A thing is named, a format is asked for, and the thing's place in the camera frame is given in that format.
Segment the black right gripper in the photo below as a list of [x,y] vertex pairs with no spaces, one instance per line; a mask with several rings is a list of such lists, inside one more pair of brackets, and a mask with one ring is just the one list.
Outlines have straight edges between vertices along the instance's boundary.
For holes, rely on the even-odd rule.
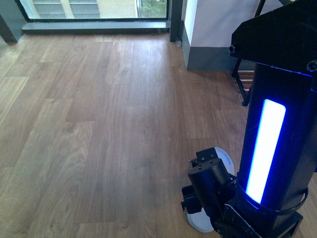
[[224,238],[289,238],[317,166],[317,3],[296,0],[239,25],[235,58],[255,62],[236,195]]

